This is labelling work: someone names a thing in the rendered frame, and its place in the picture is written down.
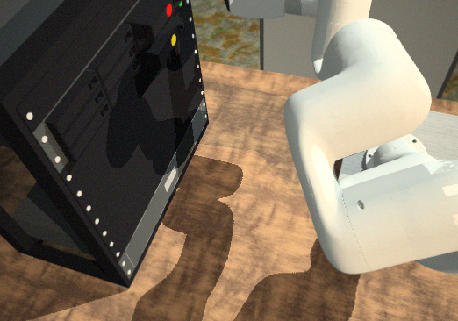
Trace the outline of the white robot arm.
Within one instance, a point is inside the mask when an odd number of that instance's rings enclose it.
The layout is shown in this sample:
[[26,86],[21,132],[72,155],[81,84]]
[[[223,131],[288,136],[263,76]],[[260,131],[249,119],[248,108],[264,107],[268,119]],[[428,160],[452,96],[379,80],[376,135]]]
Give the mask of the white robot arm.
[[[322,82],[287,99],[284,124],[318,241],[347,274],[415,260],[458,275],[458,160],[435,160],[409,134],[430,89],[393,30],[368,18],[370,5],[284,3],[317,17],[311,59]],[[366,150],[367,170],[338,181],[335,161]]]

